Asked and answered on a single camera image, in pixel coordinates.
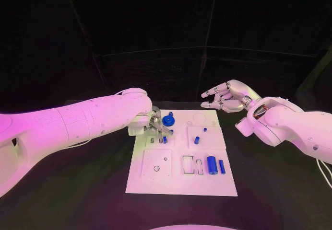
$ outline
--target white platform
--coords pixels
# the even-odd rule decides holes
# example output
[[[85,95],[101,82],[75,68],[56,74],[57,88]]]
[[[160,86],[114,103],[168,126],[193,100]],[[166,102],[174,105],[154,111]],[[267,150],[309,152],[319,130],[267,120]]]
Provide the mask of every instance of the white platform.
[[[168,127],[173,136],[167,136],[167,143],[158,143],[153,132],[135,137],[125,193],[236,196],[216,112],[161,110],[161,116],[170,111],[174,125]],[[215,156],[216,175],[207,172],[209,156]],[[225,174],[220,174],[218,160],[223,160]]]

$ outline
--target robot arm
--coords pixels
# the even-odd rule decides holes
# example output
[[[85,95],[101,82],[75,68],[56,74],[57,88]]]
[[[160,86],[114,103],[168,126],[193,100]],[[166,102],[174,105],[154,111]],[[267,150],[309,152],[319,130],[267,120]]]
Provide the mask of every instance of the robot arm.
[[[158,125],[158,109],[147,92],[131,88],[122,95],[99,97],[41,111],[0,114],[0,197],[36,163],[53,152],[124,127],[130,136],[145,129],[171,132]]]
[[[236,80],[215,86],[202,97],[210,94],[215,94],[215,101],[203,102],[203,108],[222,109],[228,113],[248,111],[235,124],[245,137],[254,133],[271,146],[287,140],[306,155],[332,164],[332,114],[304,112],[280,97],[261,99]]]

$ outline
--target rectangular cutout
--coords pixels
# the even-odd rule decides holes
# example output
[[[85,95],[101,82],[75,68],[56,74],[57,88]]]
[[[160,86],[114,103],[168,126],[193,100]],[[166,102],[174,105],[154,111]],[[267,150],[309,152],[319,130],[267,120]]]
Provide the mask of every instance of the rectangular cutout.
[[[183,173],[184,174],[194,174],[193,156],[183,156],[181,161],[183,161]]]
[[[202,160],[196,160],[197,175],[202,175]]]

